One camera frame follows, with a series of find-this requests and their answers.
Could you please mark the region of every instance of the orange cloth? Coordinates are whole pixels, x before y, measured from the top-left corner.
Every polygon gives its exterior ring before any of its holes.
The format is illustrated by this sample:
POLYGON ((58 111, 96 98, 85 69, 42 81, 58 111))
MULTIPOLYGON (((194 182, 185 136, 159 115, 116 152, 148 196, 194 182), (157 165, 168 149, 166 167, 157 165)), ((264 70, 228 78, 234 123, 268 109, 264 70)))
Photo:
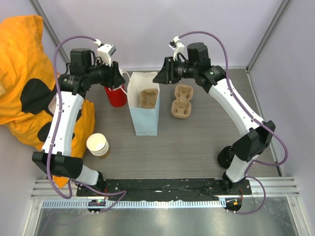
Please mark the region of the orange cloth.
MULTIPOLYGON (((53 66, 41 44, 40 16, 7 18, 0 24, 0 125, 5 124, 23 144, 41 150, 52 113, 48 105, 56 94, 53 66)), ((78 116, 71 156, 82 158, 95 124, 93 103, 85 100, 78 116)), ((61 188, 67 179, 54 178, 61 188)))

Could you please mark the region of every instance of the floor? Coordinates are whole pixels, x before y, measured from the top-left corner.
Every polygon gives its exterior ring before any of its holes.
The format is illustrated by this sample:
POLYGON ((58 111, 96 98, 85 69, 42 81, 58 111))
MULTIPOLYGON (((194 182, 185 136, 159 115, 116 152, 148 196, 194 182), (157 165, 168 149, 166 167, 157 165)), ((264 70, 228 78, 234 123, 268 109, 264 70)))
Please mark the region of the floor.
MULTIPOLYGON (((261 201, 262 198, 244 198, 241 211, 254 210, 261 201)), ((86 209, 42 209, 35 236, 298 236, 285 197, 267 198, 259 212, 247 216, 226 213, 222 208, 113 209, 100 215, 87 213, 86 209)))
MULTIPOLYGON (((257 112, 257 106, 245 70, 230 71, 233 85, 257 112)), ((102 86, 93 86, 86 98, 95 105, 95 133, 109 141, 111 154, 99 159, 87 150, 84 163, 101 171, 106 178, 189 178, 221 177, 224 169, 217 163, 218 153, 240 138, 232 119, 220 104, 192 79, 182 84, 194 88, 191 116, 171 116, 173 85, 160 86, 160 111, 157 136, 136 136, 128 105, 114 108, 102 86)), ((273 163, 270 149, 259 160, 273 163)), ((275 167, 253 165, 256 177, 277 177, 275 167)))

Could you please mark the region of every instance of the white bag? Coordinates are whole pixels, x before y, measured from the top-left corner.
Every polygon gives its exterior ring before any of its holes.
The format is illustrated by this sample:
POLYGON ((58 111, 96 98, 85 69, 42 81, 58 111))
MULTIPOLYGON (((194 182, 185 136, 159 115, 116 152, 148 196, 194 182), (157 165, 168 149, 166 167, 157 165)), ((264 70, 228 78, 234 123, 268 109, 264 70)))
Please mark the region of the white bag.
POLYGON ((153 83, 157 72, 133 72, 127 87, 128 105, 136 135, 158 135, 159 84, 153 83), (154 109, 139 107, 139 95, 144 89, 157 90, 157 102, 154 109))

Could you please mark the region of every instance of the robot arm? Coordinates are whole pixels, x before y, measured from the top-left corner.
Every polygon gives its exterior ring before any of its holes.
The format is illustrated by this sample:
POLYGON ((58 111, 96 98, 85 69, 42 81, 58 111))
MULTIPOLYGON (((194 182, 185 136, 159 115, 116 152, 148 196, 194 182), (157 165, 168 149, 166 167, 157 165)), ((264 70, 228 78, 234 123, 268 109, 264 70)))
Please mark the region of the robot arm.
POLYGON ((208 49, 203 43, 188 45, 188 60, 180 53, 183 47, 178 37, 175 37, 170 45, 173 47, 174 56, 165 58, 163 68, 153 82, 175 84, 182 78, 193 78, 197 85, 203 87, 206 93, 215 98, 226 110, 242 137, 233 144, 234 158, 224 172, 223 180, 225 189, 237 189, 245 179, 248 165, 269 146, 272 135, 248 116, 231 93, 237 95, 255 119, 273 131, 275 125, 272 121, 265 122, 257 115, 242 99, 231 82, 232 92, 230 91, 225 71, 220 66, 211 65, 208 49))
POLYGON ((59 78, 63 101, 61 119, 58 121, 60 111, 59 96, 57 96, 55 113, 42 152, 34 152, 32 155, 33 162, 46 173, 48 150, 56 124, 59 122, 55 145, 52 149, 51 174, 93 185, 99 191, 103 190, 102 174, 83 165, 81 158, 71 157, 71 141, 78 112, 82 108, 86 92, 91 85, 101 84, 114 89, 125 83, 118 63, 111 60, 115 50, 113 45, 100 44, 97 58, 90 49, 71 50, 70 73, 66 72, 59 78))

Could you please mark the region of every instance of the metal pole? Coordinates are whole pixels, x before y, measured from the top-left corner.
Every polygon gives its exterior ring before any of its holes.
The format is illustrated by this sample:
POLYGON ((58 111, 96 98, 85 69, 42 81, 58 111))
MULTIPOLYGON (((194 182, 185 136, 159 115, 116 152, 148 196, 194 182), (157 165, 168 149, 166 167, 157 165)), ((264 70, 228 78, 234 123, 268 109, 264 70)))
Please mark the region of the metal pole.
MULTIPOLYGON (((54 42, 55 46, 58 46, 60 44, 60 41, 53 29, 53 27, 51 26, 43 8, 41 7, 41 5, 39 4, 38 0, 29 0, 29 2, 31 3, 32 7, 34 8, 35 12, 41 16, 44 20, 44 26, 47 29, 47 32, 50 36, 50 38, 52 39, 52 41, 54 42)), ((61 47, 59 49, 60 55, 61 57, 64 59, 64 61, 66 63, 70 62, 70 59, 68 57, 68 55, 66 54, 65 50, 63 49, 63 47, 61 47)))
POLYGON ((274 18, 272 19, 271 23, 268 26, 267 31, 265 32, 262 40, 260 41, 249 65, 246 67, 246 69, 248 71, 250 71, 252 69, 252 67, 254 66, 255 62, 257 61, 257 58, 259 57, 262 49, 264 48, 264 46, 266 45, 268 39, 270 38, 271 34, 274 32, 276 26, 278 25, 281 17, 283 16, 283 14, 285 13, 285 10, 287 9, 287 7, 289 6, 289 4, 291 3, 291 0, 283 0, 274 16, 274 18))

